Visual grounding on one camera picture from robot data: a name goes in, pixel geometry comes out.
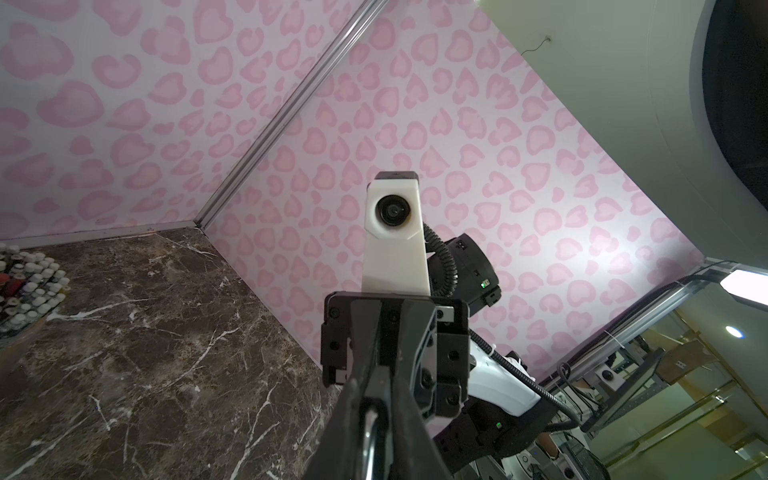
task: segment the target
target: black corrugated tube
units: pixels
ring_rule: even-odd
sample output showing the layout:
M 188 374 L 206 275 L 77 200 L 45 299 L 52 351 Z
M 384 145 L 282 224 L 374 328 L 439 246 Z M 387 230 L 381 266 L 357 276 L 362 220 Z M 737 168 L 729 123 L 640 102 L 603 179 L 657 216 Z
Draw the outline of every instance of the black corrugated tube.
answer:
M 491 346 L 482 339 L 474 330 L 469 330 L 469 336 L 472 341 L 477 343 L 480 349 L 490 355 L 490 357 L 501 365 L 506 371 L 510 372 L 512 376 L 523 382 L 523 385 L 536 392 L 536 394 L 543 398 L 544 401 L 551 403 L 560 412 L 563 412 L 569 420 L 565 422 L 550 423 L 544 428 L 545 432 L 560 432 L 562 430 L 575 429 L 579 426 L 579 418 L 574 410 L 558 400 L 550 392 L 544 390 L 539 384 L 536 383 L 531 377 L 525 375 L 520 370 L 516 369 L 506 358 L 501 356 L 498 352 L 493 350 Z
M 424 241 L 427 251 L 435 252 L 442 265 L 442 271 L 445 272 L 445 280 L 442 286 L 435 292 L 432 292 L 432 295 L 453 296 L 458 284 L 458 268 L 456 268 L 456 261 L 453 259 L 453 255 L 451 255 L 451 250 L 448 249 L 448 245 L 445 245 L 438 234 L 429 228 L 429 225 L 426 223 L 424 223 Z

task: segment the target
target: pink heart wallpaper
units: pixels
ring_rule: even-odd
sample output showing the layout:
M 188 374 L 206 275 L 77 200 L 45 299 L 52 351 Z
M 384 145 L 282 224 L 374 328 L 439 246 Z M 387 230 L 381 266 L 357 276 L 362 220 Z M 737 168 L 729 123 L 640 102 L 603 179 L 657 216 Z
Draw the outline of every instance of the pink heart wallpaper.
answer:
M 194 218 L 359 3 L 0 3 L 0 239 Z
M 358 290 L 366 184 L 419 173 L 502 300 L 471 319 L 540 376 L 700 253 L 470 0 L 390 0 L 207 231 L 317 362 L 323 299 Z

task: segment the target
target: robotic arm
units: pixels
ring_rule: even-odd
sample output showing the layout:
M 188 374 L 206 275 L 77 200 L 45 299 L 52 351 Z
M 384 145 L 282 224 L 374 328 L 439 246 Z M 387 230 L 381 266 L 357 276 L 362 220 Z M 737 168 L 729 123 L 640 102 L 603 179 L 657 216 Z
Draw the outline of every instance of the robotic arm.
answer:
M 564 406 L 469 330 L 501 298 L 488 259 L 422 224 L 415 172 L 380 172 L 365 213 L 362 292 L 325 302 L 323 383 L 344 389 L 304 478 L 448 479 L 521 451 Z M 433 441 L 435 416 L 453 420 Z

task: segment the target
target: screw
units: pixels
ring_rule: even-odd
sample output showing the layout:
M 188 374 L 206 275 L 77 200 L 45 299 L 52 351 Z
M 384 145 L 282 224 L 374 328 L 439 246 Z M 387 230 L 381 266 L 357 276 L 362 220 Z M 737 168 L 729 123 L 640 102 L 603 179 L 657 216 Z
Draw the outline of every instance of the screw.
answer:
M 429 390 L 433 385 L 435 385 L 435 382 L 432 381 L 432 374 L 429 372 L 429 370 L 422 369 L 422 386 Z

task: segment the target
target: white baseboard trim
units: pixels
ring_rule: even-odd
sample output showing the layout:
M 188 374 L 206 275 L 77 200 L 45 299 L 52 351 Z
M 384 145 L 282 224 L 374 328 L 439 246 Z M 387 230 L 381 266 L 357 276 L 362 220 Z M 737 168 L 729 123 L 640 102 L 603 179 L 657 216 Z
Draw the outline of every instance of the white baseboard trim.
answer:
M 139 237 L 164 230 L 177 228 L 192 228 L 197 225 L 192 220 L 182 222 L 159 223 L 155 225 L 140 225 L 137 227 L 105 228 L 103 230 L 87 230 L 85 232 L 60 233 L 58 235 L 41 235 L 39 237 L 13 238 L 3 240 L 6 245 L 19 245 L 22 249 L 61 245 L 62 243 L 85 242 L 87 240 L 105 240 L 108 238 Z

